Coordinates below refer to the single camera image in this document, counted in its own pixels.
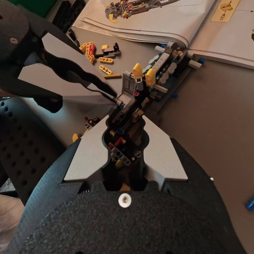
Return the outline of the yellow red lego assembly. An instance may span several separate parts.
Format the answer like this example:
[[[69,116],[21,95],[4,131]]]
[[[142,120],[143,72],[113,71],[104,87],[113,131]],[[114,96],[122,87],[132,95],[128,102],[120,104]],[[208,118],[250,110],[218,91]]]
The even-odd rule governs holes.
[[[96,47],[94,45],[94,42],[91,41],[88,43],[84,43],[79,47],[79,49],[87,57],[87,59],[91,62],[91,64],[93,64],[96,61],[96,58],[94,55],[96,51]]]

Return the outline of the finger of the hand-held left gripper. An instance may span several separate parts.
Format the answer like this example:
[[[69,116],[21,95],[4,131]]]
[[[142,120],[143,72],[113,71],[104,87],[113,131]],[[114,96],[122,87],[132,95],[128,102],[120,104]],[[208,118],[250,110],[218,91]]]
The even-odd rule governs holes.
[[[70,83],[78,83],[81,97],[90,94],[100,97],[117,97],[117,93],[82,53],[82,51],[64,34],[71,46],[47,33],[42,38],[45,49],[44,57],[48,66],[62,79]]]
[[[103,92],[101,88],[95,88],[95,80],[85,81],[85,83],[92,84],[85,87],[83,81],[66,81],[60,78],[50,67],[41,63],[23,67],[18,79],[59,94],[66,102],[94,105],[116,103],[115,96]]]

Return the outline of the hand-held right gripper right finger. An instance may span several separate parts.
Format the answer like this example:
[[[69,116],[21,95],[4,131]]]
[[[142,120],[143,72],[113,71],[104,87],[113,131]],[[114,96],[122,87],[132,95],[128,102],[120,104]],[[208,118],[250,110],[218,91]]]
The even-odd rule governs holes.
[[[146,116],[144,131],[149,137],[148,145],[144,148],[143,157],[146,165],[144,177],[150,182],[155,181],[159,190],[168,180],[186,182],[188,176],[180,162],[169,135],[162,131]]]

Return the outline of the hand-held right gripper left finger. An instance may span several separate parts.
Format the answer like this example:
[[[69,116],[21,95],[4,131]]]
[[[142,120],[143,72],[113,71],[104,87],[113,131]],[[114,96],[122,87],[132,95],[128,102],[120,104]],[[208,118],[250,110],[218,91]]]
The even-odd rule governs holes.
[[[103,181],[103,168],[109,161],[109,150],[103,143],[107,130],[106,115],[81,138],[78,148],[64,177],[65,182],[85,181],[92,184]]]

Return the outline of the black ribbed parts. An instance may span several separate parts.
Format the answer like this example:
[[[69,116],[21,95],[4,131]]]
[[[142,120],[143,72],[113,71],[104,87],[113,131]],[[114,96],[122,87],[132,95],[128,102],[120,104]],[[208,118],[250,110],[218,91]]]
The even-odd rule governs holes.
[[[74,31],[71,29],[71,26],[85,5],[86,3],[84,0],[76,0],[73,4],[71,4],[70,1],[63,1],[52,21],[63,33],[67,33],[78,47],[80,47],[80,43]]]

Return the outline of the open lego instruction booklet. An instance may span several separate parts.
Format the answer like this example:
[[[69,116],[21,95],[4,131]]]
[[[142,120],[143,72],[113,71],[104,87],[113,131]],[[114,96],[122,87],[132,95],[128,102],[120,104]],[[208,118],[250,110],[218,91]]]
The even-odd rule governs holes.
[[[253,69],[253,0],[88,1],[73,26]]]

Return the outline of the black perforated pad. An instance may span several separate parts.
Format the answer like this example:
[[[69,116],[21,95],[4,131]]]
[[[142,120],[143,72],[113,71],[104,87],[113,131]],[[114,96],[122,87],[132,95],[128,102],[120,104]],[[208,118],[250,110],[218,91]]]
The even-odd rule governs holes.
[[[0,117],[1,164],[26,205],[39,180],[66,148],[19,98],[1,100]]]

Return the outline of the green object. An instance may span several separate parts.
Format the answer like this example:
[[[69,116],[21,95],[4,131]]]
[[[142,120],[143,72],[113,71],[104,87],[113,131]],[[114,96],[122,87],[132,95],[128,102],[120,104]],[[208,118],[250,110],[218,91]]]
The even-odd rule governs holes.
[[[26,10],[45,18],[55,5],[56,0],[9,0],[9,2],[16,6],[22,6]]]

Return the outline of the black yellow lego vehicle model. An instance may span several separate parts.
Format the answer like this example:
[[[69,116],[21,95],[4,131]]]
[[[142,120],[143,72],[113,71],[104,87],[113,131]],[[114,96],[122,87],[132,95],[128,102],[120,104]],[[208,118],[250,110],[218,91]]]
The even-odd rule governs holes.
[[[125,72],[122,76],[124,91],[128,92],[128,101],[121,98],[116,99],[116,107],[109,113],[106,121],[107,130],[103,134],[103,143],[109,150],[109,161],[103,168],[105,183],[115,181],[119,171],[127,170],[128,178],[125,183],[135,188],[141,185],[146,173],[143,152],[148,145],[149,137],[144,131],[145,121],[143,116],[157,119],[157,112],[165,104],[164,99],[170,96],[177,97],[169,92],[165,85],[168,81],[171,87],[176,84],[177,78],[185,78],[186,68],[200,68],[204,59],[194,60],[194,53],[176,49],[177,43],[170,47],[156,47],[162,52],[155,56],[149,65],[142,70],[141,65],[136,64],[133,71]],[[100,119],[85,117],[85,128],[87,133],[92,127],[99,123]]]

